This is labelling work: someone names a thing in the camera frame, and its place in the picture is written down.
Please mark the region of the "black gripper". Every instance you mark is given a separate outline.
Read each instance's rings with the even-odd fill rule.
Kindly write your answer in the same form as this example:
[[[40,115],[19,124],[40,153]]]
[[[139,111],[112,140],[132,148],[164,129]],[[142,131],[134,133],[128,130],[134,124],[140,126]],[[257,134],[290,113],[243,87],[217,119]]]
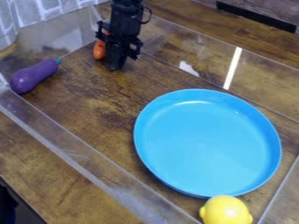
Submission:
[[[143,0],[112,0],[111,9],[110,22],[98,22],[96,37],[106,43],[107,68],[116,71],[123,68],[127,57],[139,59]]]

